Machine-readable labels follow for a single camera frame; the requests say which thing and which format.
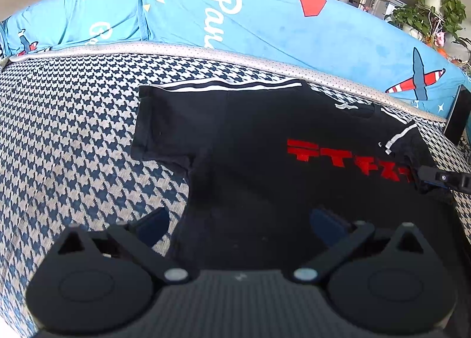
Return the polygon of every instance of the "black t-shirt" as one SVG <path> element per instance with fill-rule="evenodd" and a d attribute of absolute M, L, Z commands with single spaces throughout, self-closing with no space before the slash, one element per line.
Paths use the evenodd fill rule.
<path fill-rule="evenodd" d="M 169 250 L 182 265 L 297 267 L 325 249 L 309 219 L 320 206 L 376 227 L 413 222 L 458 264 L 453 207 L 418 193 L 410 174 L 434 165 L 415 123 L 301 80 L 144 85 L 140 97 L 131 156 L 189 180 Z"/>

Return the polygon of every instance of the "blue fabric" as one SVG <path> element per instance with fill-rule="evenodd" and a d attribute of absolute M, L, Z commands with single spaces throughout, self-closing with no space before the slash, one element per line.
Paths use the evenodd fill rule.
<path fill-rule="evenodd" d="M 389 90 L 443 117 L 458 86 L 471 89 L 463 72 L 427 45 L 336 0 L 45 0 L 11 16 L 1 27 L 0 45 L 6 55 L 133 40 L 196 45 Z M 31 49 L 18 35 L 23 29 L 29 44 L 38 42 Z M 414 57 L 414 49 L 420 57 Z M 404 90 L 404 83 L 399 85 L 402 91 L 394 90 L 414 76 L 414 60 L 420 61 L 418 67 L 423 65 L 425 86 Z M 428 85 L 427 79 L 433 82 Z"/>

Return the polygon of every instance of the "t-shirt sleeve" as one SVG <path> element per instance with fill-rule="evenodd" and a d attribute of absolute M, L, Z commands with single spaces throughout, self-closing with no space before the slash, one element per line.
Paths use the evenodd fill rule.
<path fill-rule="evenodd" d="M 397 129 L 395 134 L 385 141 L 384 148 L 386 154 L 403 160 L 413 169 L 419 169 L 422 165 L 436 166 L 415 121 Z"/>
<path fill-rule="evenodd" d="M 188 173 L 211 148 L 223 117 L 224 91 L 175 92 L 142 85 L 130 155 Z"/>

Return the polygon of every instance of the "black clip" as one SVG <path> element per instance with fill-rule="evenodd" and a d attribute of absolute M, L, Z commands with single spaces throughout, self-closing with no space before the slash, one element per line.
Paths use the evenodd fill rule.
<path fill-rule="evenodd" d="M 427 184 L 471 194 L 471 174 L 469 173 L 442 171 L 423 165 L 417 174 L 419 179 Z"/>

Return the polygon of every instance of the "green leaves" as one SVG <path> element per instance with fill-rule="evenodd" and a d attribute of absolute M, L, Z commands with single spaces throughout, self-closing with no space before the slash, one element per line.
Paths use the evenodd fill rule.
<path fill-rule="evenodd" d="M 459 45 L 462 45 L 468 51 L 468 62 L 466 63 L 465 69 L 463 69 L 468 76 L 471 77 L 471 40 L 467 37 L 457 37 L 456 40 L 453 42 Z"/>
<path fill-rule="evenodd" d="M 391 23 L 398 28 L 408 24 L 426 36 L 432 32 L 426 8 L 405 5 L 404 7 L 396 8 L 390 17 Z"/>
<path fill-rule="evenodd" d="M 440 15 L 444 19 L 443 30 L 458 38 L 456 33 L 462 29 L 460 24 L 466 19 L 466 7 L 461 0 L 441 0 L 440 12 L 437 12 L 435 7 L 426 7 L 425 0 L 415 1 L 415 7 L 409 7 L 405 10 L 405 12 L 412 16 L 399 16 L 397 19 L 397 21 L 401 22 L 401 25 L 404 23 L 411 25 L 408 20 L 410 17 L 414 21 L 413 27 L 415 29 L 420 30 L 424 34 L 431 33 L 432 26 L 435 28 L 437 17 Z M 429 12 L 433 15 L 431 19 L 428 18 Z"/>

